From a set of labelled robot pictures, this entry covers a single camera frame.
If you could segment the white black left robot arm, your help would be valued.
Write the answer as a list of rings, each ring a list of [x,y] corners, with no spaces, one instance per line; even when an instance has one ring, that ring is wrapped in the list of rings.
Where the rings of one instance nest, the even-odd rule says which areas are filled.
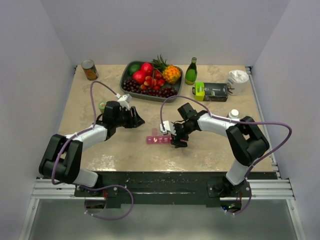
[[[95,119],[95,124],[74,134],[54,134],[38,171],[44,177],[51,178],[54,185],[66,183],[85,186],[92,196],[99,196],[104,184],[98,180],[96,172],[81,168],[83,151],[107,141],[119,127],[134,129],[144,123],[134,106],[121,106],[118,101],[108,101],[103,113]]]

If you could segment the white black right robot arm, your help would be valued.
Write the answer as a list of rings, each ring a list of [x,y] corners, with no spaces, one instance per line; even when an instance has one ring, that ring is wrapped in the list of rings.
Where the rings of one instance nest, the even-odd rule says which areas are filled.
[[[262,157],[270,144],[252,117],[227,118],[206,110],[200,112],[186,103],[178,109],[182,121],[164,121],[161,131],[171,135],[175,148],[188,146],[189,135],[195,131],[215,133],[226,137],[234,162],[229,171],[213,189],[220,196],[235,196],[249,174],[253,163]]]

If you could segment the green pill bottle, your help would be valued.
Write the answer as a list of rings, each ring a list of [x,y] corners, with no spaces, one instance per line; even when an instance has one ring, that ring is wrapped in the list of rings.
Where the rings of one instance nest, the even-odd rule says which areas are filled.
[[[103,114],[104,113],[104,111],[105,111],[105,107],[106,107],[106,105],[107,105],[107,101],[100,101],[99,103],[98,103],[98,109],[100,110],[100,112]]]

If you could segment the pink weekly pill organizer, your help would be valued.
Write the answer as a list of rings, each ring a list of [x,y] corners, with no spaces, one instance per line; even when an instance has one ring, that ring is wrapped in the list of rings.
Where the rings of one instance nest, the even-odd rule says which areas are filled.
[[[162,145],[162,144],[170,144],[172,137],[170,135],[161,135],[158,133],[157,128],[151,129],[151,135],[146,137],[147,145]]]

